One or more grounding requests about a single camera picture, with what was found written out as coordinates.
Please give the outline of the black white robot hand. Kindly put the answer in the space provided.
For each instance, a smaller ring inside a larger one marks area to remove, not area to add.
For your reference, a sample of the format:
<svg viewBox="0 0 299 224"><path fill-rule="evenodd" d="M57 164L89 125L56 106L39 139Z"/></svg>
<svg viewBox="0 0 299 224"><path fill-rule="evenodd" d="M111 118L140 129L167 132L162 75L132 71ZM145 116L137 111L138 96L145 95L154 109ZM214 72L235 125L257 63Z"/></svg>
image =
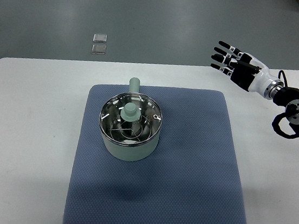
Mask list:
<svg viewBox="0 0 299 224"><path fill-rule="evenodd" d="M211 56L211 67L227 75L232 82L247 92L257 92L266 99L273 99L287 82L273 76L270 69L249 53L219 41Z"/></svg>

